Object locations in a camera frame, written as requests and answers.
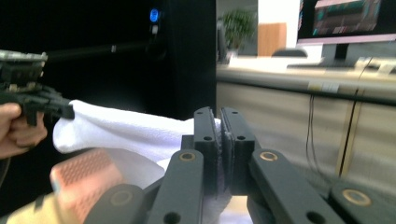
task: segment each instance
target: white desk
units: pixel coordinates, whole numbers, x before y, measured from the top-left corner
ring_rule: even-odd
[[[230,65],[217,69],[217,111],[223,106],[239,110],[262,147],[281,151],[305,177],[322,187],[320,178],[310,174],[305,156],[310,96],[226,81],[239,79],[266,86],[346,94],[357,91],[366,96],[396,99],[396,76],[365,69],[368,61],[346,71],[287,69],[288,63],[317,61],[232,59]],[[351,101],[322,97],[315,97],[313,108],[314,146],[322,173],[336,176],[341,173],[346,179],[396,197],[396,108],[354,105]],[[341,166],[345,148],[346,159]]]

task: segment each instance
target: blue light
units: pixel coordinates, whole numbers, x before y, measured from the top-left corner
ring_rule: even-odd
[[[159,11],[156,9],[156,8],[154,8],[154,9],[152,9],[151,11],[150,11],[150,13],[149,13],[149,19],[150,19],[150,21],[152,21],[152,22],[156,22],[156,21],[158,21],[158,16],[159,16]]]

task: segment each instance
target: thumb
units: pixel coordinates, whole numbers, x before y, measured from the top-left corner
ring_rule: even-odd
[[[21,107],[15,103],[0,105],[0,119],[15,119],[21,115]]]

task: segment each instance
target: monitor screen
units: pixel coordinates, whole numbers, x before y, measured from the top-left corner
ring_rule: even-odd
[[[298,44],[396,40],[395,0],[302,0]]]

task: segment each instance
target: green plant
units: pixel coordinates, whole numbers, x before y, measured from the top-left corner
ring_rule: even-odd
[[[251,11],[237,8],[223,16],[225,38],[231,49],[240,49],[243,42],[254,34],[254,16]]]

